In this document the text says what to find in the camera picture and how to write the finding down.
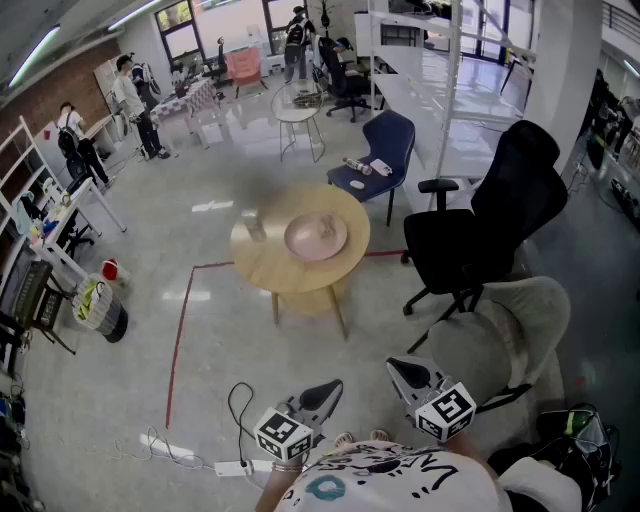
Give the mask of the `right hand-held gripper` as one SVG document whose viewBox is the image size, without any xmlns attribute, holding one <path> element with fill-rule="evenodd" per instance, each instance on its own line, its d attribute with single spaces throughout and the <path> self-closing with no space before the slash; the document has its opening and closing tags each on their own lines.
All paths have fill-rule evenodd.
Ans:
<svg viewBox="0 0 640 512">
<path fill-rule="evenodd" d="M 461 382 L 445 377 L 431 388 L 424 358 L 387 359 L 387 371 L 400 396 L 409 396 L 409 418 L 416 429 L 446 443 L 474 420 L 476 402 Z"/>
</svg>

